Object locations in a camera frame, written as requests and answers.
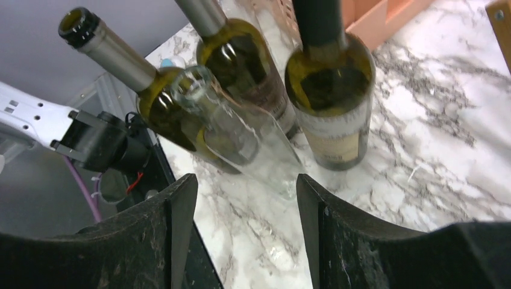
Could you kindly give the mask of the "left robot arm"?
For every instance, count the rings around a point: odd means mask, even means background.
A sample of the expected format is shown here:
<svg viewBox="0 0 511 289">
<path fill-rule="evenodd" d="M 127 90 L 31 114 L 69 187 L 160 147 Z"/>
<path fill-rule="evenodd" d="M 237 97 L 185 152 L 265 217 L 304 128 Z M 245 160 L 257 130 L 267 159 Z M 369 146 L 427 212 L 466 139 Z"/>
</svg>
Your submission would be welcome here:
<svg viewBox="0 0 511 289">
<path fill-rule="evenodd" d="M 92 172 L 141 171 L 149 146 L 132 137 L 126 123 L 103 111 L 86 111 L 48 102 L 1 83 L 1 151 L 39 144 Z"/>
</svg>

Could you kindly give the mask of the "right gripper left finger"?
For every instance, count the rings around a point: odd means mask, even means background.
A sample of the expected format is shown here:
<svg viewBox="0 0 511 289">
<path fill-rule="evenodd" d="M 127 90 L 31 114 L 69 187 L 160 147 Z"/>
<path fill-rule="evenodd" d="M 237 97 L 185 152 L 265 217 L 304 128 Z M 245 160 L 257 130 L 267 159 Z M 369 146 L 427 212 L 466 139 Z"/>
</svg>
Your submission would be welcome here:
<svg viewBox="0 0 511 289">
<path fill-rule="evenodd" d="M 2 288 L 180 288 L 198 194 L 189 173 L 80 233 L 1 235 Z"/>
</svg>

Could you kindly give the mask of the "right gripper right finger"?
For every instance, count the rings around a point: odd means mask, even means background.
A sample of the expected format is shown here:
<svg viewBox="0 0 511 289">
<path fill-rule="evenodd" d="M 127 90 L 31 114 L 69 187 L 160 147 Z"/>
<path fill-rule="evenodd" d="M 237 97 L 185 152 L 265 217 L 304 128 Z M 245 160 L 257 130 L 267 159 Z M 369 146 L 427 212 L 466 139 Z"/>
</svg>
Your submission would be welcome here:
<svg viewBox="0 0 511 289">
<path fill-rule="evenodd" d="M 313 178 L 296 181 L 314 288 L 509 288 L 510 223 L 425 233 L 375 217 Z"/>
</svg>

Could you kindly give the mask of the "clear square glass bottle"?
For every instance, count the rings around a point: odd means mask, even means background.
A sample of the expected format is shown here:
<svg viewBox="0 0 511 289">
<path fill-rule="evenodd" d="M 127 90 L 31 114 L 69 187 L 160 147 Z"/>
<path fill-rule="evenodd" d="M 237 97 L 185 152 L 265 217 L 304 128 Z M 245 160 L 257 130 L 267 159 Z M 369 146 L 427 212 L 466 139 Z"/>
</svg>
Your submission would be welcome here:
<svg viewBox="0 0 511 289">
<path fill-rule="evenodd" d="M 171 90 L 175 101 L 202 121 L 204 143 L 216 156 L 281 198 L 296 197 L 296 180 L 304 168 L 269 112 L 231 98 L 201 65 L 180 72 Z"/>
</svg>

